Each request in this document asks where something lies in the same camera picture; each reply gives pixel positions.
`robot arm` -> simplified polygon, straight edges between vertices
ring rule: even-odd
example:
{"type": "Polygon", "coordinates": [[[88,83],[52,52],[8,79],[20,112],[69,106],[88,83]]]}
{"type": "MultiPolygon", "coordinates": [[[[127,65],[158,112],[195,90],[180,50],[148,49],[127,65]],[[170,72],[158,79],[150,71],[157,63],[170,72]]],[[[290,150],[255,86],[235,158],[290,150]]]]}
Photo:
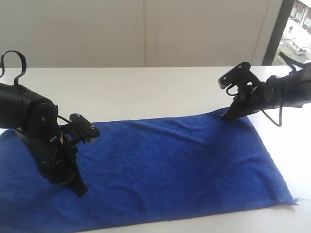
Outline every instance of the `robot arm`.
{"type": "Polygon", "coordinates": [[[301,64],[280,53],[284,61],[292,68],[285,77],[271,76],[267,82],[261,82],[251,71],[250,64],[243,62],[230,70],[219,80],[221,89],[227,88],[227,94],[234,96],[233,102],[223,114],[225,120],[231,120],[262,111],[274,124],[282,125],[282,108],[301,108],[311,102],[311,65],[301,64]],[[296,71],[294,65],[302,69],[296,71]],[[236,94],[229,90],[238,87],[236,94]],[[279,123],[272,120],[266,109],[280,108],[279,123]]]}
{"type": "Polygon", "coordinates": [[[1,56],[4,74],[4,56],[8,52],[19,55],[22,72],[14,85],[0,83],[0,128],[15,129],[34,159],[38,172],[52,184],[63,185],[81,197],[87,192],[76,164],[76,144],[92,142],[100,135],[90,122],[80,114],[72,114],[68,124],[59,127],[58,107],[26,87],[18,79],[26,72],[26,59],[17,51],[7,51],[1,56]]]}

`blue microfiber cloth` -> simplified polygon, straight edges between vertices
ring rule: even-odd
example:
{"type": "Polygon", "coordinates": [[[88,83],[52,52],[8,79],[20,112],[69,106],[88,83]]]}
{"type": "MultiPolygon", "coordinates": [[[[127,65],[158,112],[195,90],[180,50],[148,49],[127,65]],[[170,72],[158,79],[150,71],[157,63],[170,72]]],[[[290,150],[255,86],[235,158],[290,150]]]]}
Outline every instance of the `blue microfiber cloth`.
{"type": "Polygon", "coordinates": [[[0,136],[0,232],[78,232],[295,204],[248,118],[198,116],[96,123],[79,144],[89,192],[40,177],[15,132],[0,136]]]}

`tabletop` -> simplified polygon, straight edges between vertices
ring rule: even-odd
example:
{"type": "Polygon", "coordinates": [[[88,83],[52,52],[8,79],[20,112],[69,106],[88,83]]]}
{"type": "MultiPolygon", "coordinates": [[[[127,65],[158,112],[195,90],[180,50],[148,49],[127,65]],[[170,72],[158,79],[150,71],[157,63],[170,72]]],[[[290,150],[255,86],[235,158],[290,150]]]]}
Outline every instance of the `tabletop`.
{"type": "MultiPolygon", "coordinates": [[[[92,122],[158,117],[181,117],[227,107],[232,102],[218,86],[231,67],[159,68],[29,68],[20,78],[28,87],[58,105],[59,114],[80,113],[92,122]]],[[[288,67],[252,67],[265,81],[284,76],[288,67]]],[[[0,79],[12,84],[20,69],[8,68],[0,79]]],[[[268,113],[277,119],[278,110],[268,113]]],[[[93,233],[188,232],[310,232],[311,104],[285,108],[283,126],[276,127],[262,113],[249,116],[298,206],[241,211],[191,219],[145,223],[92,231],[93,233]]]]}

